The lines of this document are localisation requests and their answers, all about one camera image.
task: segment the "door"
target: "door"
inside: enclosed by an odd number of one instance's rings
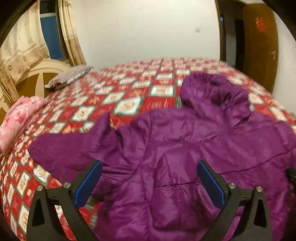
[[[243,72],[272,92],[278,64],[278,34],[273,12],[265,4],[247,4],[243,8],[243,20]]]

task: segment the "curtain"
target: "curtain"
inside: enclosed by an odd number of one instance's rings
[[[72,23],[72,6],[70,0],[58,0],[59,18],[62,27],[62,33],[69,54],[70,64],[86,64],[80,44]]]
[[[40,22],[37,0],[16,22],[0,48],[0,81],[3,94],[15,103],[17,81],[32,65],[50,58]]]

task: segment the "purple puffer jacket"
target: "purple puffer jacket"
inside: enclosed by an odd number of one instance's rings
[[[197,177],[200,160],[227,182],[263,187],[273,240],[280,240],[296,203],[285,177],[296,160],[291,128],[251,112],[247,91],[220,75],[191,74],[181,98],[183,108],[147,112],[118,130],[104,115],[85,134],[45,134],[29,153],[61,182],[93,159],[103,162],[93,191],[105,196],[94,228],[100,241],[200,240],[219,212]]]

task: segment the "mattress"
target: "mattress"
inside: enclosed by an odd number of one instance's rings
[[[162,58],[90,72],[70,86],[49,94],[48,104],[33,116],[31,126],[18,139],[11,154],[0,156],[0,201],[5,219],[18,238],[26,240],[28,214],[37,186],[56,188],[62,185],[27,151],[39,135],[86,132],[106,112],[110,112],[110,124],[118,128],[152,109],[181,108],[183,79],[196,71],[221,74],[233,84],[241,85],[249,91],[251,110],[286,121],[296,132],[296,122],[268,91],[224,62]],[[91,228],[96,225],[99,205],[90,197],[85,207],[79,209]],[[75,240],[61,207],[56,206],[56,210],[67,237]]]

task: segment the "pink floral blanket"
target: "pink floral blanket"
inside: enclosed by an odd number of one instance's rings
[[[31,124],[31,117],[46,104],[44,98],[22,96],[8,111],[0,126],[0,150],[7,155]]]

